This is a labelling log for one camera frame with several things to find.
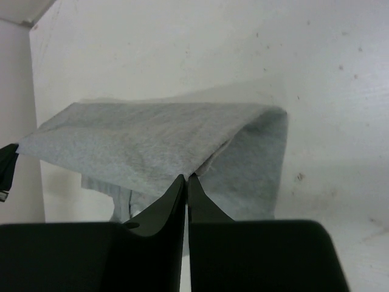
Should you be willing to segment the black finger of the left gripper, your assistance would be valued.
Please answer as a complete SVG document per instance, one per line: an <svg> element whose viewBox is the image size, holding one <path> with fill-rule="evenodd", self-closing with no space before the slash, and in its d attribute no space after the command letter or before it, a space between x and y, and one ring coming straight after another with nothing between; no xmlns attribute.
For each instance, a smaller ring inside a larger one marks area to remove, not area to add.
<svg viewBox="0 0 389 292"><path fill-rule="evenodd" d="M12 188L16 162L19 156L19 154L16 152L17 149L18 144L9 144L1 148L0 191L2 203L6 201L9 195L9 191Z"/></svg>

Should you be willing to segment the grey tank top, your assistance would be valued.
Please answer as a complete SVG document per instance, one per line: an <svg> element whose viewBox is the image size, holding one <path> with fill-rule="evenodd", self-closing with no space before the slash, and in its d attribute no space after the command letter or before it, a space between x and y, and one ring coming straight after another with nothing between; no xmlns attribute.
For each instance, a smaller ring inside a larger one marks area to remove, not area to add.
<svg viewBox="0 0 389 292"><path fill-rule="evenodd" d="M113 199L119 223L180 175L196 175L233 220L271 220L287 128L285 110L258 103L73 103L17 153L79 173L83 188Z"/></svg>

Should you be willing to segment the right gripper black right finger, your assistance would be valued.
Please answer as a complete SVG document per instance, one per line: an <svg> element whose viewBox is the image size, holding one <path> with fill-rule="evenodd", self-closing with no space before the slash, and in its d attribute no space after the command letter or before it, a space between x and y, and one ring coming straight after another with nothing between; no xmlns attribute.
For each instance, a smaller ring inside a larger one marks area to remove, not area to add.
<svg viewBox="0 0 389 292"><path fill-rule="evenodd" d="M348 291L326 229L312 220L235 221L188 180L193 291Z"/></svg>

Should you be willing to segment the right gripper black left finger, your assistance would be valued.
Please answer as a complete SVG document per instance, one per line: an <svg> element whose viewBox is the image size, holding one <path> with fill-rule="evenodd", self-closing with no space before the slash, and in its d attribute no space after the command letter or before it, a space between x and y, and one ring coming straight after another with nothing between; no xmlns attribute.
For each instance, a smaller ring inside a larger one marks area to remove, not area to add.
<svg viewBox="0 0 389 292"><path fill-rule="evenodd" d="M126 223L1 226L2 291L178 291L185 220L179 175Z"/></svg>

